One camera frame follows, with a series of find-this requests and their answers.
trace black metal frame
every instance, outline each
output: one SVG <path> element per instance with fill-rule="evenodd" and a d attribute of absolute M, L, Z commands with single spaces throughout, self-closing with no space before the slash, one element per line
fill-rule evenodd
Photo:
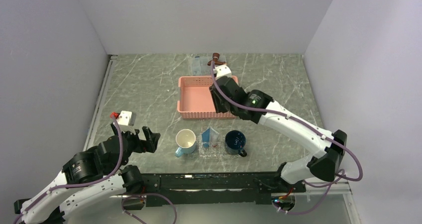
<path fill-rule="evenodd" d="M 271 193 L 287 193 L 291 188 L 294 193 L 306 191 L 302 182 L 290 186 L 280 184 L 279 175 L 278 172 L 158 173 L 142 174 L 142 179 L 145 192 L 160 193 L 174 204 L 271 204 Z M 148 207 L 167 204 L 159 197 L 147 197 Z"/>

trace cable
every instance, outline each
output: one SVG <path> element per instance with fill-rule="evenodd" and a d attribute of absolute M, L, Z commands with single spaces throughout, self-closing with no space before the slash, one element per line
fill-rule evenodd
<path fill-rule="evenodd" d="M 315 185 L 315 184 L 307 182 L 306 180 L 304 180 L 304 183 L 313 187 L 313 188 L 324 188 L 324 187 L 330 186 L 331 184 L 337 183 L 338 181 L 340 181 L 340 179 L 341 179 L 341 177 L 337 178 L 336 180 L 334 180 L 330 183 L 326 183 L 326 184 L 322 184 L 322 185 Z"/>
<path fill-rule="evenodd" d="M 121 136 L 120 126 L 118 125 L 116 118 L 113 115 L 110 115 L 110 117 L 113 120 L 114 126 L 117 129 L 117 135 L 118 135 L 118 139 L 119 139 L 119 158 L 118 158 L 116 167 L 113 169 L 113 171 L 111 173 L 109 173 L 107 176 L 105 176 L 105 177 L 103 177 L 101 179 L 98 179 L 96 181 L 89 182 L 89 183 L 66 184 L 66 185 L 59 185 L 59 186 L 52 187 L 52 188 L 48 189 L 47 192 L 41 194 L 37 199 L 35 199 L 34 202 L 31 203 L 23 212 L 28 212 L 37 203 L 39 203 L 45 196 L 47 196 L 47 193 L 51 193 L 51 192 L 53 192 L 56 189 L 59 189 L 59 188 L 84 188 L 84 187 L 87 187 L 87 186 L 91 186 L 91 185 L 100 183 L 100 182 L 102 182 L 104 180 L 107 180 L 109 177 L 113 176 L 118 171 L 118 169 L 120 168 L 120 165 L 121 165 L 121 160 L 123 158 L 123 138 Z M 19 221 L 19 219 L 23 216 L 23 212 L 20 212 L 20 214 L 13 221 L 13 224 L 17 224 L 17 222 Z"/>
<path fill-rule="evenodd" d="M 290 193 L 292 193 L 292 191 L 293 191 L 293 187 L 289 190 L 289 192 L 286 195 L 279 196 L 278 199 L 286 199 L 290 195 Z"/>
<path fill-rule="evenodd" d="M 268 184 L 265 184 L 265 183 L 263 183 L 261 180 L 259 180 L 259 179 L 257 179 L 257 178 L 254 178 L 253 179 L 254 181 L 256 180 L 256 181 L 258 181 L 260 184 L 262 184 L 264 187 L 267 187 L 267 188 L 270 188 L 270 189 L 277 189 L 278 187 L 271 187 L 270 185 L 268 185 Z"/>
<path fill-rule="evenodd" d="M 136 220 L 138 220 L 140 223 L 143 223 L 143 224 L 147 224 L 146 222 L 144 222 L 143 220 L 141 220 L 141 218 L 139 218 L 139 217 L 137 217 L 136 215 L 134 215 L 134 214 L 132 214 L 132 213 L 130 213 L 130 212 L 128 212 L 128 211 L 126 211 L 125 209 L 124 209 L 124 206 L 123 206 L 123 204 L 124 204 L 124 202 L 126 202 L 128 199 L 132 199 L 132 198 L 142 198 L 142 196 L 157 196 L 157 197 L 161 197 L 161 198 L 163 198 L 164 200 L 166 200 L 170 205 L 171 205 L 171 207 L 173 208 L 173 211 L 174 211 L 174 221 L 173 221 L 173 224 L 175 224 L 176 223 L 176 220 L 177 220 L 177 211 L 176 211 L 176 207 L 174 206 L 174 204 L 168 199 L 168 198 L 166 198 L 165 196 L 163 196 L 163 195 L 161 195 L 161 194 L 158 194 L 158 193 L 145 193 L 145 194 L 142 194 L 142 195 L 132 195 L 132 196 L 129 196 L 129 197 L 127 197 L 127 198 L 125 198 L 125 199 L 123 199 L 123 201 L 121 202 L 121 209 L 123 210 L 123 212 L 124 213 L 126 213 L 126 214 L 128 214 L 129 216 L 131 216 L 131 217 L 133 217 L 133 218 L 135 218 Z"/>
<path fill-rule="evenodd" d="M 340 169 L 339 170 L 339 173 L 341 173 L 342 175 L 344 175 L 344 169 Z M 321 203 L 324 201 L 324 199 L 327 197 L 327 194 L 328 194 L 331 186 L 332 186 L 332 183 L 330 183 L 328 185 L 328 188 L 325 191 L 325 193 L 323 194 L 323 196 L 321 197 L 321 199 L 312 208 L 310 208 L 309 210 L 306 210 L 306 211 L 303 211 L 303 212 L 285 212 L 285 214 L 289 214 L 289 215 L 304 215 L 304 214 L 308 214 L 308 213 L 312 212 L 313 210 L 317 209 L 321 205 Z"/>
<path fill-rule="evenodd" d="M 212 82 L 213 82 L 215 88 L 217 89 L 217 91 L 220 93 L 220 95 L 223 96 L 223 98 L 225 100 L 227 100 L 230 104 L 232 104 L 232 105 L 234 105 L 234 106 L 236 106 L 238 108 L 247 110 L 247 111 L 268 112 L 268 113 L 278 114 L 278 115 L 281 115 L 283 117 L 287 117 L 287 114 L 286 113 L 283 113 L 283 112 L 272 111 L 272 110 L 267 110 L 267 109 L 259 109 L 259 108 L 253 108 L 253 107 L 247 107 L 247 106 L 243 106 L 241 104 L 238 104 L 238 103 L 234 102 L 232 99 L 230 99 L 228 96 L 226 96 L 224 94 L 224 92 L 221 90 L 221 88 L 218 86 L 217 81 L 215 80 L 215 77 L 213 75 L 214 74 L 214 69 L 215 69 L 215 62 L 214 61 L 211 61 L 211 79 L 212 79 Z M 324 134 L 322 134 L 321 132 L 319 132 L 318 130 L 316 130 L 315 128 L 313 128 L 311 125 L 309 125 L 305 121 L 303 121 L 303 120 L 301 120 L 299 118 L 296 118 L 294 116 L 290 116 L 289 119 L 294 120 L 294 121 L 296 121 L 296 122 L 304 125 L 305 127 L 307 127 L 308 129 L 310 129 L 312 132 L 316 133 L 321 138 L 323 136 L 325 137 Z M 343 179 L 346 179 L 346 180 L 349 180 L 349 181 L 355 181 L 355 182 L 362 180 L 362 178 L 363 178 L 362 165 L 360 164 L 360 162 L 357 159 L 356 155 L 350 149 L 348 149 L 346 146 L 342 145 L 341 143 L 339 143 L 339 142 L 337 142 L 337 141 L 335 141 L 335 140 L 333 140 L 331 138 L 325 137 L 325 140 L 327 140 L 327 141 L 329 141 L 329 142 L 337 145 L 338 147 L 340 147 L 344 151 L 346 151 L 353 158 L 353 160 L 355 161 L 355 163 L 357 165 L 357 168 L 359 170 L 359 175 L 358 175 L 357 178 L 349 178 L 349 177 L 346 177 L 346 176 L 341 175 L 341 174 L 336 174 L 336 176 L 337 177 L 340 177 L 340 178 L 343 178 Z"/>

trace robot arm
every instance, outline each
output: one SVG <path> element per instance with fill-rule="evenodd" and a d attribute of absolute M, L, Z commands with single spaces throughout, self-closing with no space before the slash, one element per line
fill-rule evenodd
<path fill-rule="evenodd" d="M 123 141 L 120 165 L 126 165 L 133 152 L 153 153 L 158 145 L 160 134 L 152 133 L 148 127 L 142 128 L 146 140 L 139 139 L 139 130 L 133 128 L 134 119 L 134 113 L 124 111 L 116 118 Z M 120 145 L 117 129 L 113 124 L 111 127 L 114 136 L 98 146 L 75 154 L 57 177 L 34 198 L 15 202 L 15 213 L 21 214 L 25 224 L 61 224 L 79 210 L 109 196 L 140 191 L 143 186 L 142 176 L 139 169 L 132 165 L 89 187 L 50 191 L 55 186 L 93 182 L 112 172 L 118 164 Z"/>
<path fill-rule="evenodd" d="M 295 184 L 303 179 L 317 177 L 327 182 L 335 179 L 336 171 L 344 156 L 344 151 L 337 145 L 332 144 L 325 138 L 310 130 L 307 126 L 317 129 L 327 137 L 345 145 L 347 135 L 341 130 L 332 133 L 329 130 L 319 128 L 306 120 L 291 113 L 281 106 L 271 96 L 259 90 L 245 92 L 231 77 L 231 71 L 226 65 L 214 69 L 214 77 L 220 89 L 234 102 L 248 108 L 266 109 L 285 113 L 286 116 L 269 112 L 257 112 L 241 109 L 228 102 L 213 84 L 210 87 L 215 111 L 231 112 L 243 120 L 250 120 L 256 124 L 270 127 L 302 145 L 310 154 L 295 162 L 283 163 L 280 168 L 280 177 L 288 184 Z"/>

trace gray table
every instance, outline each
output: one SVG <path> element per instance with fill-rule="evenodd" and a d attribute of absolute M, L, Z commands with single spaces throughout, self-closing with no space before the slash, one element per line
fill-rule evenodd
<path fill-rule="evenodd" d="M 176 111 L 178 79 L 192 75 L 191 63 L 196 55 L 211 54 L 119 55 L 93 144 L 113 135 L 110 113 L 126 110 L 137 113 L 135 128 L 148 126 L 161 133 L 155 153 L 133 153 L 130 158 L 129 163 L 143 173 L 275 171 L 282 162 L 305 156 L 305 149 L 294 141 L 251 121 L 183 120 Z M 226 54 L 226 58 L 245 90 L 261 90 L 303 119 L 322 126 L 300 54 Z M 209 126 L 222 135 L 233 129 L 242 131 L 247 138 L 248 156 L 205 159 L 199 151 L 174 156 L 179 130 L 188 128 L 200 135 Z"/>

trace blue mug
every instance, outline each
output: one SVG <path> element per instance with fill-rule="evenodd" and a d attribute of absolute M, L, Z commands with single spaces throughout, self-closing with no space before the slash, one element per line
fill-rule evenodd
<path fill-rule="evenodd" d="M 176 134 L 177 150 L 175 156 L 180 158 L 183 154 L 193 153 L 196 149 L 197 137 L 190 129 L 182 129 Z"/>
<path fill-rule="evenodd" d="M 227 153 L 232 155 L 240 155 L 246 157 L 248 154 L 245 151 L 246 137 L 237 130 L 232 130 L 225 135 L 225 149 Z"/>

